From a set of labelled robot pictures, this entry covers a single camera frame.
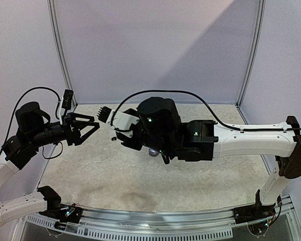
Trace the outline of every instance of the cable connector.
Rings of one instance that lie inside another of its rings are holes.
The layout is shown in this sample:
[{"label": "cable connector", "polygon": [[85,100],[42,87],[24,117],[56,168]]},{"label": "cable connector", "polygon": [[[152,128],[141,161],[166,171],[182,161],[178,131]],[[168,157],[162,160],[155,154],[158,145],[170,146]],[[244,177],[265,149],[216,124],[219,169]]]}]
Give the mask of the cable connector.
[{"label": "cable connector", "polygon": [[282,207],[282,199],[280,195],[277,197],[276,202],[278,207]]}]

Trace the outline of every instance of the white wall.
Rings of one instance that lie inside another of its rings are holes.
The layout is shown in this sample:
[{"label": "white wall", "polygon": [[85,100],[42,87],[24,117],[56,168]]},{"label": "white wall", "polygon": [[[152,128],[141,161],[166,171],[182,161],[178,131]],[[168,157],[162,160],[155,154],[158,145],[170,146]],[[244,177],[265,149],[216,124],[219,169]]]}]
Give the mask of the white wall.
[{"label": "white wall", "polygon": [[[235,103],[258,3],[56,1],[77,101],[118,103],[139,90],[183,89],[208,102]],[[187,95],[172,96],[177,101],[197,101]]]},{"label": "white wall", "polygon": [[[266,1],[262,31],[241,108],[250,123],[277,123],[295,115],[301,125],[301,1]],[[301,222],[301,177],[289,193]]]},{"label": "white wall", "polygon": [[[0,147],[19,97],[34,86],[47,86],[60,95],[65,88],[46,1],[0,0]],[[45,90],[35,90],[22,103],[38,101],[41,109],[54,117],[57,98]],[[10,136],[16,133],[14,121]],[[35,190],[46,161],[41,154],[12,177],[0,190],[7,200]],[[0,240],[8,238],[12,223],[0,229]]]}]

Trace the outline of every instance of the beige marbled table surface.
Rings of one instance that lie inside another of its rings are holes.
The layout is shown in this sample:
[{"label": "beige marbled table surface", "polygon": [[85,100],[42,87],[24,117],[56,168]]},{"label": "beige marbled table surface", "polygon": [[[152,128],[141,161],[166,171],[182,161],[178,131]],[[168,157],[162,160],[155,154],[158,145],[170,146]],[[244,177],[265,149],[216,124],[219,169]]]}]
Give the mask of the beige marbled table surface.
[{"label": "beige marbled table surface", "polygon": [[[101,106],[79,105],[76,112],[96,116]],[[136,107],[126,104],[121,110]],[[212,119],[202,104],[177,104],[183,122]],[[242,124],[233,105],[212,105],[226,123]],[[50,160],[39,186],[49,185],[64,203],[133,211],[191,211],[254,202],[267,177],[260,156],[232,156],[213,161],[185,162],[173,159],[165,165],[161,156],[148,155],[112,141],[114,132],[104,123],[81,146],[68,147]]]}]

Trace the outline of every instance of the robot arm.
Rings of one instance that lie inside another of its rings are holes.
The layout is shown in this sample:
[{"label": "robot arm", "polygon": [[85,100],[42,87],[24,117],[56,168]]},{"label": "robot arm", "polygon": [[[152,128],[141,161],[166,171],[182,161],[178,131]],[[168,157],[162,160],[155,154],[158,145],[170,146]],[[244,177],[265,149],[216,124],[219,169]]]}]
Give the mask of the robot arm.
[{"label": "robot arm", "polygon": [[165,164],[177,157],[188,162],[232,155],[275,155],[277,164],[254,205],[235,208],[236,223],[275,213],[277,198],[290,179],[301,176],[301,135],[294,116],[274,125],[230,125],[213,120],[182,123],[171,99],[151,97],[137,110],[117,112],[103,107],[98,119],[116,131],[125,147],[142,146],[161,153]]},{"label": "robot arm", "polygon": [[[72,91],[66,90],[58,111],[59,121],[54,123],[50,122],[50,116],[40,109],[37,102],[26,103],[16,111],[18,131],[4,143],[0,151],[0,187],[23,169],[37,154],[39,147],[63,140],[66,140],[69,146],[77,146],[99,129],[99,123],[94,121],[93,116],[66,113],[71,108],[71,99]],[[81,135],[81,131],[86,127],[92,128]],[[24,197],[0,202],[0,226],[33,212],[42,212],[43,215],[54,217],[61,222],[78,223],[82,209],[61,204],[60,196],[51,187],[41,187]]]}]

